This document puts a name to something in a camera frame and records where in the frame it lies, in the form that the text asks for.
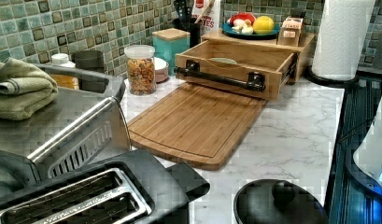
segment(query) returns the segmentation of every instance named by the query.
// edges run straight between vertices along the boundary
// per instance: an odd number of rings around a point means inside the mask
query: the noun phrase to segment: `stovetop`
[[[357,148],[371,126],[382,96],[382,76],[359,73],[359,85],[346,89],[325,208],[329,223],[382,223],[382,198],[347,171],[346,152]]]

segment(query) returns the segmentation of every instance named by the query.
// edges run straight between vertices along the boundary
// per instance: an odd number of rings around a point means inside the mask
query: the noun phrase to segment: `red apple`
[[[254,21],[256,19],[255,19],[254,15],[252,15],[251,13],[240,12],[240,13],[232,16],[231,19],[229,20],[229,23],[231,24],[231,26],[233,26],[233,22],[235,20],[242,20],[242,21],[250,20],[251,24],[252,24],[252,23],[254,23]]]

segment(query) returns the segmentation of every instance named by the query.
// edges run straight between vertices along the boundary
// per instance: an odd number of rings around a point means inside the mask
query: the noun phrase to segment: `toaster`
[[[29,119],[0,119],[0,224],[189,223],[189,203],[210,186],[186,163],[164,168],[131,150],[123,79],[39,67],[81,90],[60,88]]]
[[[48,74],[78,77],[83,90],[59,87],[57,98],[29,119],[0,119],[1,151],[27,158],[41,179],[47,179],[88,164],[97,155],[102,160],[130,150],[120,109],[123,78],[75,68],[37,66]]]

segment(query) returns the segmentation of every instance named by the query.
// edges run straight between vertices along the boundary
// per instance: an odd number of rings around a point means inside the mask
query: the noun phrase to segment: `mosaic tile backsplash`
[[[97,49],[106,72],[121,76],[124,47],[152,44],[173,12],[171,0],[0,0],[0,61],[50,63],[58,52]]]
[[[295,8],[306,11],[305,29],[317,33],[322,0],[221,0],[223,21],[246,11],[283,21]],[[49,63],[52,54],[101,50],[106,72],[125,71],[123,49],[152,44],[152,32],[176,18],[172,0],[0,0],[0,61],[7,57]],[[360,65],[372,66],[382,31],[382,7],[376,0]]]

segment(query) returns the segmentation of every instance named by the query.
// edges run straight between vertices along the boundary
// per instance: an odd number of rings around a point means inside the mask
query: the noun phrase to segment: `teal canister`
[[[190,48],[191,34],[175,28],[152,33],[155,56],[168,62],[169,75],[174,75],[176,54]]]

